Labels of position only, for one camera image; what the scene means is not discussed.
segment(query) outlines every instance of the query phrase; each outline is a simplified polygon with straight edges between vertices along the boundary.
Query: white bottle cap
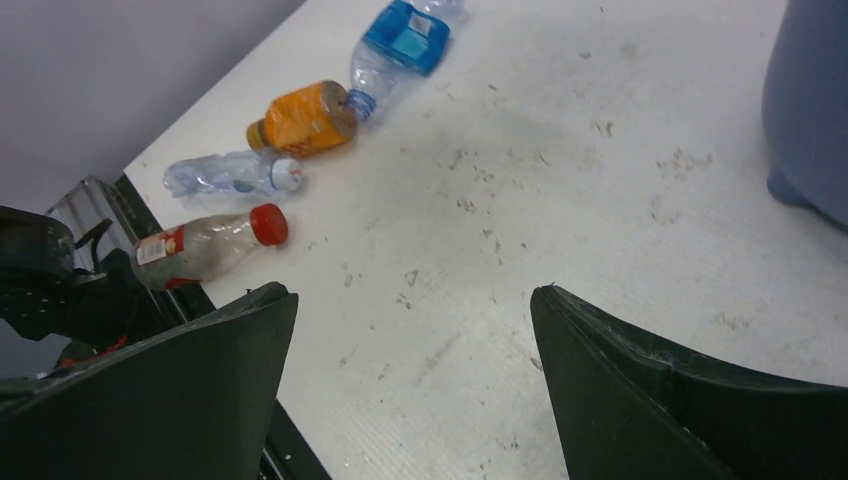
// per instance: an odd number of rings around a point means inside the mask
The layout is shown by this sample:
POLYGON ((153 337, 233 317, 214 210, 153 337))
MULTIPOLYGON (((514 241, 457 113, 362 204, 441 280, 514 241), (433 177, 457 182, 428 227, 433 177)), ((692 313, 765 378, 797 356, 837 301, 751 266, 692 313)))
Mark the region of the white bottle cap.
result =
POLYGON ((271 166, 271 182, 274 188, 285 192, 294 192, 303 183, 300 163, 291 158, 281 158, 271 166))

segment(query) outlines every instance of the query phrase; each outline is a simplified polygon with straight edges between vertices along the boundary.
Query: bottle with blue label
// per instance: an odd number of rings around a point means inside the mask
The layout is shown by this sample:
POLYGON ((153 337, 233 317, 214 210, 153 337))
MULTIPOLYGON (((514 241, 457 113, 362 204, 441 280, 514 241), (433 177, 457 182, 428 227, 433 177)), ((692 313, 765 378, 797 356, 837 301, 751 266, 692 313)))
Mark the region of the bottle with blue label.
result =
POLYGON ((414 3, 394 0, 353 51, 347 106, 360 124, 384 109, 399 85, 433 72, 451 37, 448 24, 466 15, 465 0, 414 3))
POLYGON ((303 177, 296 160, 274 149, 232 152, 181 160, 165 171, 163 183, 175 198, 198 193, 294 192, 303 177))

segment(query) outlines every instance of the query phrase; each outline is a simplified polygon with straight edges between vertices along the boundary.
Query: scuffed white surface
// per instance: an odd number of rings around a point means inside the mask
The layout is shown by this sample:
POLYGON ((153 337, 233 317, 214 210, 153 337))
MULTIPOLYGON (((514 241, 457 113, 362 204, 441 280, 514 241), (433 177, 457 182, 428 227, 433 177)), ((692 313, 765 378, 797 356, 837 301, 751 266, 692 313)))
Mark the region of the scuffed white surface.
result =
MULTIPOLYGON (((383 3, 308 1, 130 165, 163 226, 199 215, 168 198, 167 164, 243 148, 276 95, 346 84, 383 3)), ((334 478, 565 478, 528 308, 551 282, 721 359, 848 385, 848 236, 765 189, 783 6, 478 0, 385 125, 305 162, 288 245, 206 291, 301 295, 279 398, 334 478)))

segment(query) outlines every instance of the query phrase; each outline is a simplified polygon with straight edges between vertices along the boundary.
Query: bottle with red cap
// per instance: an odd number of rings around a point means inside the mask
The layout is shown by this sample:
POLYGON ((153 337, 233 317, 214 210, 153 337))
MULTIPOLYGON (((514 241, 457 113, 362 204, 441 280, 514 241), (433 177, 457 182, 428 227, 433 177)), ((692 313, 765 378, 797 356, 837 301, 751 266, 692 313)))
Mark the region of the bottle with red cap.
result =
POLYGON ((273 203, 248 213, 199 218, 138 242, 133 270, 151 290, 212 280, 261 246, 289 235, 286 217, 273 203))

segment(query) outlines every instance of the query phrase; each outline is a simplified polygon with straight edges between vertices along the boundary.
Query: bottle cap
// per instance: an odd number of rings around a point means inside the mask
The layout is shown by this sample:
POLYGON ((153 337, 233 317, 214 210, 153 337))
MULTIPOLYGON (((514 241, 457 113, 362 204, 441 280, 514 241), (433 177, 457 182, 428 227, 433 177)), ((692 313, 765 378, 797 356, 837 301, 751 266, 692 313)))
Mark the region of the bottle cap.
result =
POLYGON ((266 247, 280 245, 289 238, 289 224, 280 207, 273 203, 250 211, 250 226, 259 243, 266 247))
POLYGON ((303 183, 300 163, 291 158, 281 158, 271 166, 271 184, 277 190, 294 192, 303 183))
POLYGON ((265 119, 251 123, 247 126, 247 144, 253 150, 259 150, 268 146, 268 139, 265 138, 265 119))

